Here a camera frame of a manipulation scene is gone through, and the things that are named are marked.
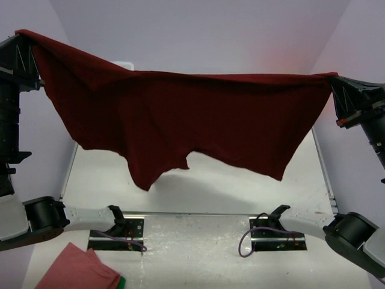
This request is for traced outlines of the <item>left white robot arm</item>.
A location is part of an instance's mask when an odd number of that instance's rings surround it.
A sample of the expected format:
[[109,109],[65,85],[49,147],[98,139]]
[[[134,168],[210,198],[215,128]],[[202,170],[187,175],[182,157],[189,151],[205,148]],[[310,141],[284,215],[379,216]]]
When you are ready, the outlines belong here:
[[34,41],[1,43],[1,250],[51,240],[66,231],[117,237],[119,207],[75,208],[58,200],[72,142],[43,90]]

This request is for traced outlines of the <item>dark red t-shirt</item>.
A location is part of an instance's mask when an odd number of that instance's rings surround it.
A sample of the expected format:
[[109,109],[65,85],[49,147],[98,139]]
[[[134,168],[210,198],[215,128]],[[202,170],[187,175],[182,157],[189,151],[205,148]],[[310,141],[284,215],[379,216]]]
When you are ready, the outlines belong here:
[[71,138],[124,157],[148,190],[199,152],[281,180],[325,107],[329,74],[131,71],[29,30],[45,92]]

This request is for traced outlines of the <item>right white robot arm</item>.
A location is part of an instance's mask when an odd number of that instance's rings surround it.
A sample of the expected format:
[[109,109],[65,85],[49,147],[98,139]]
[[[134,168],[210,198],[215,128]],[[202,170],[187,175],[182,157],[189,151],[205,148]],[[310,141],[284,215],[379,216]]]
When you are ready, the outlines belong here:
[[[384,84],[358,81],[342,76],[328,79],[333,94],[337,126],[360,126],[384,163]],[[348,212],[335,215],[301,213],[281,205],[268,215],[268,229],[281,237],[305,233],[324,240],[338,255],[384,282],[384,226],[365,216]]]

